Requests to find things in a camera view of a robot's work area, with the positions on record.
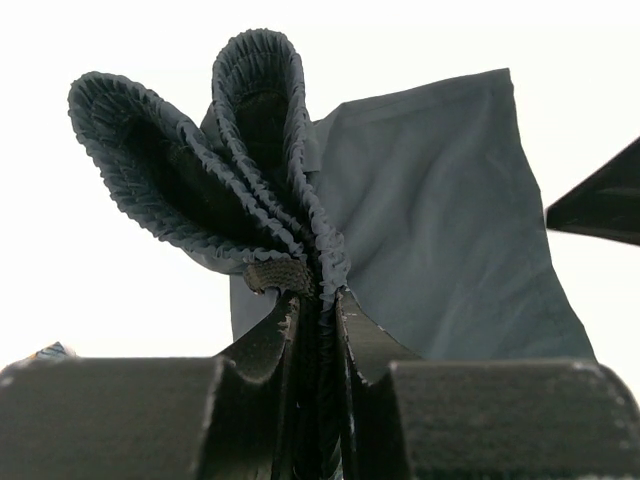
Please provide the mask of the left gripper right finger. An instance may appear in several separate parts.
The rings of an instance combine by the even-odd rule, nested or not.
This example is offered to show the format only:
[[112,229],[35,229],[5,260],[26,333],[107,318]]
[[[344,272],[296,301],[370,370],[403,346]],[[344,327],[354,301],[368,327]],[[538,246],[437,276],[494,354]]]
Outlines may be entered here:
[[336,298],[348,479],[635,479],[639,409],[581,359],[427,361]]

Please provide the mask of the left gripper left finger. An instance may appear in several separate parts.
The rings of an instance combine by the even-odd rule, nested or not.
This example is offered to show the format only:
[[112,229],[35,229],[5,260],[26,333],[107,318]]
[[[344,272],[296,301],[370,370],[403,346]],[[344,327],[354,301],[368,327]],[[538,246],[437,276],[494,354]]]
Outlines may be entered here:
[[37,359],[1,376],[5,479],[289,479],[300,301],[208,358]]

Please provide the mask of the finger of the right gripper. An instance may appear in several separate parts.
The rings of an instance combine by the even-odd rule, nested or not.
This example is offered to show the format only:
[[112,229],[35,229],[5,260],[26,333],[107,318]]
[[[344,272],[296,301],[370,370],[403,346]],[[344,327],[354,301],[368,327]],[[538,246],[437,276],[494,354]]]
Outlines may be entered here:
[[634,140],[545,212],[549,230],[639,244],[639,141]]

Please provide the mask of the colourful patterned shorts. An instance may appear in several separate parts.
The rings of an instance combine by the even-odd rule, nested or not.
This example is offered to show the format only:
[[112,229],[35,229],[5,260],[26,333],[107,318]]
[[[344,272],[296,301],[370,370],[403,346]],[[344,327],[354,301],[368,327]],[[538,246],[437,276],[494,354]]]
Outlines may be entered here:
[[73,348],[61,343],[60,341],[56,341],[29,355],[25,358],[25,361],[58,360],[63,358],[75,358],[76,356],[77,354]]

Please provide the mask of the dark green shorts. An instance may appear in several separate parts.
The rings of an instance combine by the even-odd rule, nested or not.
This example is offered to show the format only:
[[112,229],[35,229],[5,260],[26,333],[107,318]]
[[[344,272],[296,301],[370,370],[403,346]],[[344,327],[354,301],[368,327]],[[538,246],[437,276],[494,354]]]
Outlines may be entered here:
[[279,32],[233,37],[193,122],[142,84],[89,72],[68,97],[78,141],[117,207],[230,279],[241,337],[311,281],[294,475],[338,466],[334,298],[428,360],[593,359],[552,266],[540,191],[505,69],[347,102],[312,121],[302,61]]

